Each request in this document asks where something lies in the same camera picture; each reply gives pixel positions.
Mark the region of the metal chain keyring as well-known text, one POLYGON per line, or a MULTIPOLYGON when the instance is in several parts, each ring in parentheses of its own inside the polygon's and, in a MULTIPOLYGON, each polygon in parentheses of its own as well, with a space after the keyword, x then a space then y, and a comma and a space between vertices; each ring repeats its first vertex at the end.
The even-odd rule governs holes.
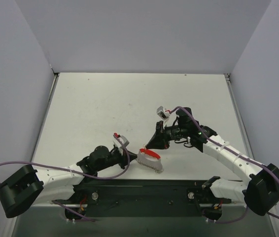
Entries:
POLYGON ((138 157, 137 157, 136 161, 139 164, 153 169, 156 173, 163 172, 164 169, 163 169, 163 166, 161 163, 161 158, 160 159, 152 158, 148 155, 141 153, 140 151, 137 155, 138 155, 138 157))

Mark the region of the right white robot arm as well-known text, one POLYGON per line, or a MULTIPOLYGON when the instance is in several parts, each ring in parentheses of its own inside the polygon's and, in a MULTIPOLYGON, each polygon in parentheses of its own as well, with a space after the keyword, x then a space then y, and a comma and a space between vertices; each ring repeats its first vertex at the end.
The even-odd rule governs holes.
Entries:
POLYGON ((240 180, 212 177, 202 188, 209 190, 215 198, 245 203, 257 215, 267 214, 279 202, 279 169, 275 165, 264 165, 243 155, 213 129, 192 118, 189 107, 175 111, 176 119, 171 126, 166 125, 172 114, 170 110, 160 106, 156 113, 161 120, 156 123, 147 149, 165 150, 171 141, 182 142, 185 147, 195 148, 216 159, 240 180))

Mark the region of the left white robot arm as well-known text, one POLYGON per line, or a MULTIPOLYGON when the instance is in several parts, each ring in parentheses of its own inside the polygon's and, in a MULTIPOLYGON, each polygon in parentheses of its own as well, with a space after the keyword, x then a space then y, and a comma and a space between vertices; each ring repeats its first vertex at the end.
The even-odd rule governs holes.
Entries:
POLYGON ((98 146, 90 155, 62 169, 45 166, 35 169, 27 164, 0 183, 0 202, 7 218, 26 212, 32 205, 53 200, 81 201, 77 185, 96 179, 98 172, 114 165, 125 169, 137 155, 116 146, 98 146))

